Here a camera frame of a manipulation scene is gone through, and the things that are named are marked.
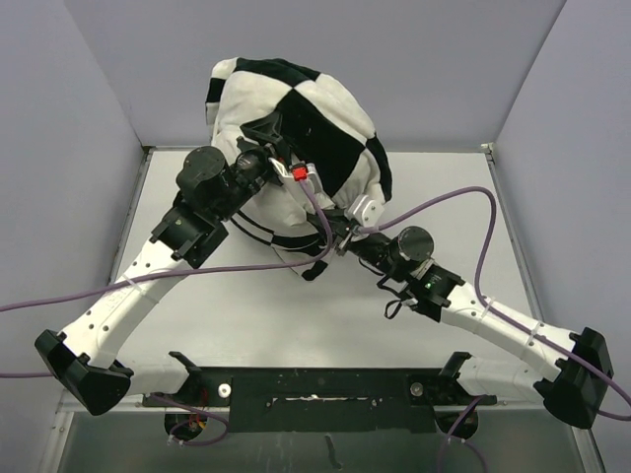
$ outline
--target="black end cap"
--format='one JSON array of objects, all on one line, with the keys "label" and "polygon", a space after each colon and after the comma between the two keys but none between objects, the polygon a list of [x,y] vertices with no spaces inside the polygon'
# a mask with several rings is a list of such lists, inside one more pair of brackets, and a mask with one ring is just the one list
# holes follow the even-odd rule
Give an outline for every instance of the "black end cap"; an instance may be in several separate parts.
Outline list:
[{"label": "black end cap", "polygon": [[[585,328],[579,336],[570,336],[576,342],[572,353],[594,365],[613,378],[613,367],[604,337]],[[607,384],[578,363],[567,360],[554,381],[542,380],[534,388],[543,396],[543,405],[554,417],[579,429],[590,429],[594,424]]]},{"label": "black end cap", "polygon": [[63,343],[63,334],[44,330],[35,347],[50,372],[93,416],[104,414],[125,396],[133,371],[115,362],[108,370],[87,365],[87,357],[77,357]]}]

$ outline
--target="checkered cloth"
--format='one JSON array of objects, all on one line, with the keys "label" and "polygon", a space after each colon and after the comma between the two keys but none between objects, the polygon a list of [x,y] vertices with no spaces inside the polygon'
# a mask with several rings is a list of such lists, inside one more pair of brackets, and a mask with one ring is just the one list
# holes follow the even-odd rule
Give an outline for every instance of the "checkered cloth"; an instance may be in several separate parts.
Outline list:
[{"label": "checkered cloth", "polygon": [[[325,196],[323,208],[348,208],[360,194],[386,203],[392,178],[375,126],[355,98],[331,76],[283,59],[228,59],[212,70],[206,99],[211,144],[231,164],[241,152],[240,126],[282,114],[281,135],[293,162],[314,163]],[[253,239],[274,248],[284,261],[320,253],[324,241],[307,222],[306,208],[283,186],[267,184],[233,218]],[[327,259],[297,268],[310,281]]]}]

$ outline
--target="wall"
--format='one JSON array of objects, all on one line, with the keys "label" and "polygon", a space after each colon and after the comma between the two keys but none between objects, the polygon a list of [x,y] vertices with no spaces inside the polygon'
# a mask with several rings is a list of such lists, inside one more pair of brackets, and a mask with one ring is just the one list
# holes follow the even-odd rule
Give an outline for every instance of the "wall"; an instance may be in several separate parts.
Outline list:
[{"label": "wall", "polygon": [[[0,2],[0,304],[102,285],[142,157],[61,0]],[[0,314],[0,371],[87,303]],[[60,385],[0,379],[0,471],[35,471]]]},{"label": "wall", "polygon": [[[607,338],[631,389],[631,4],[569,0],[498,140],[546,317]],[[609,393],[604,406],[629,413]],[[628,471],[631,430],[596,421],[609,472]]]},{"label": "wall", "polygon": [[328,71],[392,150],[494,140],[563,0],[66,0],[143,144],[207,141],[210,68],[285,57]]}]

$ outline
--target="bolt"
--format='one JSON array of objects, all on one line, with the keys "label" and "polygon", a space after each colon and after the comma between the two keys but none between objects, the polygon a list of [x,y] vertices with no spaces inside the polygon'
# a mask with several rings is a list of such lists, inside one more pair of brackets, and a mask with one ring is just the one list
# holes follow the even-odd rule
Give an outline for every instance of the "bolt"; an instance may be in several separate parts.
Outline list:
[{"label": "bolt", "polygon": [[219,393],[219,397],[221,397],[222,399],[226,399],[230,397],[230,394],[232,393],[233,388],[230,387],[228,383],[224,382],[223,384],[219,385],[219,389],[217,391]]},{"label": "bolt", "polygon": [[420,382],[414,382],[410,386],[410,392],[414,397],[419,397],[423,395],[423,384]]}]

